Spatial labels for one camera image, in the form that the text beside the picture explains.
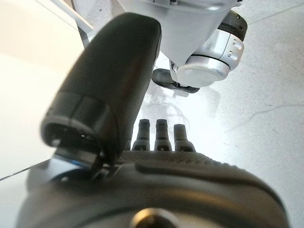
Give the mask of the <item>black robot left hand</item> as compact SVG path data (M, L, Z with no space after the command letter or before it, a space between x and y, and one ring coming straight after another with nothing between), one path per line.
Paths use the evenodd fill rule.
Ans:
M159 53L161 26L125 13L110 21L69 72L40 127L53 157L31 167L18 228L287 228L262 180L197 153L185 126L133 125Z

